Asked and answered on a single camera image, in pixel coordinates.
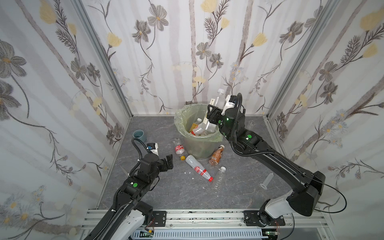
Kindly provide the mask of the red label yellow cap bottle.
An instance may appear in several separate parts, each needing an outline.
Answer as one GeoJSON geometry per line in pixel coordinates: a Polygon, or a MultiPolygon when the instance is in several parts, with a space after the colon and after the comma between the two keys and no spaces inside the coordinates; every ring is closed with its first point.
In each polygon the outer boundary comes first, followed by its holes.
{"type": "Polygon", "coordinates": [[[178,138],[174,139],[175,144],[175,153],[180,158],[181,161],[184,161],[186,159],[185,153],[186,150],[182,144],[182,141],[178,138]]]}

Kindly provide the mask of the frosted clear square bottle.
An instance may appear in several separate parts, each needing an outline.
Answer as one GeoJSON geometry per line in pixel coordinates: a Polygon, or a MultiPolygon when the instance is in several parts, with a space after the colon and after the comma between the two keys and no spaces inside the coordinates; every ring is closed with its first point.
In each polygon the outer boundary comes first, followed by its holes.
{"type": "MultiPolygon", "coordinates": [[[[225,96],[226,91],[223,89],[218,89],[217,95],[214,99],[211,99],[210,105],[213,105],[215,107],[218,107],[220,109],[223,109],[225,104],[226,104],[226,96],[225,96]]],[[[204,135],[209,135],[212,134],[216,131],[216,125],[210,124],[208,119],[207,119],[208,114],[206,114],[203,123],[205,124],[205,131],[204,135]]]]}

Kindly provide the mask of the clear bottle red cap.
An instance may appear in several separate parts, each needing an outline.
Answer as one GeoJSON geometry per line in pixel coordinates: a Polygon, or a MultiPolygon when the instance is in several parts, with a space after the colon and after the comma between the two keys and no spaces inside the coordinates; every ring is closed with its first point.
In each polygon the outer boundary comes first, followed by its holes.
{"type": "Polygon", "coordinates": [[[191,168],[194,169],[197,174],[199,174],[209,182],[213,181],[214,178],[207,172],[207,170],[202,166],[202,164],[196,160],[194,156],[187,156],[185,161],[191,168]]]}
{"type": "Polygon", "coordinates": [[[194,136],[200,136],[205,132],[206,128],[207,128],[207,124],[200,123],[191,131],[191,134],[194,136]]]}

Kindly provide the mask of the yellow red label tea bottle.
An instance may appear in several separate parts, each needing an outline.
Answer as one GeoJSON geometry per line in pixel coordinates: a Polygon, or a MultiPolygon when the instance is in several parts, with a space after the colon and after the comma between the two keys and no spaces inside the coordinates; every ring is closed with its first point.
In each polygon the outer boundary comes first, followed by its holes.
{"type": "Polygon", "coordinates": [[[197,119],[193,122],[193,124],[192,124],[192,126],[191,126],[191,128],[190,128],[190,130],[189,130],[189,133],[191,133],[192,130],[195,129],[195,128],[196,128],[202,121],[203,121],[203,120],[202,120],[201,118],[197,118],[197,119]]]}

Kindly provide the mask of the orange brown coffee bottle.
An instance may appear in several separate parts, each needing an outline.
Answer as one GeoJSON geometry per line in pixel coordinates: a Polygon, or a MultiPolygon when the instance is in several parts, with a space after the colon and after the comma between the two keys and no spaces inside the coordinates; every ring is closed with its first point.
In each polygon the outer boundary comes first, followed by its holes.
{"type": "Polygon", "coordinates": [[[216,165],[219,164],[224,149],[225,149],[225,146],[224,145],[220,145],[219,148],[213,153],[213,155],[209,159],[209,164],[211,166],[216,166],[216,165]]]}

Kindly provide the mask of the clear crushed water bottle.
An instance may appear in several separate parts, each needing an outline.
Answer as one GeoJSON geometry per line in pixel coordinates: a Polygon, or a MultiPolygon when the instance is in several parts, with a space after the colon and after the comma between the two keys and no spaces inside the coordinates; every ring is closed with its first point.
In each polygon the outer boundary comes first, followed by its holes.
{"type": "Polygon", "coordinates": [[[226,171],[227,171],[226,167],[220,167],[218,173],[214,177],[214,180],[212,181],[212,190],[215,193],[218,193],[219,190],[221,189],[225,180],[226,171]]]}

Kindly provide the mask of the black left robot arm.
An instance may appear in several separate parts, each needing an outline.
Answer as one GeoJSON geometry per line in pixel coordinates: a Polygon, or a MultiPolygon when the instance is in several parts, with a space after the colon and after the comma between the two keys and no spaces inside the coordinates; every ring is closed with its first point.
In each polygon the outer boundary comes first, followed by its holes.
{"type": "Polygon", "coordinates": [[[139,153],[138,163],[115,192],[112,206],[86,236],[87,240],[111,240],[123,220],[138,208],[144,195],[153,189],[151,185],[160,178],[159,174],[174,167],[172,154],[160,159],[138,138],[133,138],[132,144],[139,153]]]}

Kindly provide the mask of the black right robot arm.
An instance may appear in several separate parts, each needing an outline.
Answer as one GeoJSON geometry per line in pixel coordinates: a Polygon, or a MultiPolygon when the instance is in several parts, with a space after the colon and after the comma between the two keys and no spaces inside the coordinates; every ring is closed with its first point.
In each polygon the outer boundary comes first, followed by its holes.
{"type": "Polygon", "coordinates": [[[217,125],[234,153],[250,157],[268,167],[283,179],[291,191],[276,199],[266,200],[253,217],[245,217],[258,227],[266,227],[283,215],[297,213],[310,217],[322,195],[325,175],[312,173],[274,150],[256,133],[245,128],[242,94],[231,95],[223,108],[208,105],[207,119],[217,125]]]}

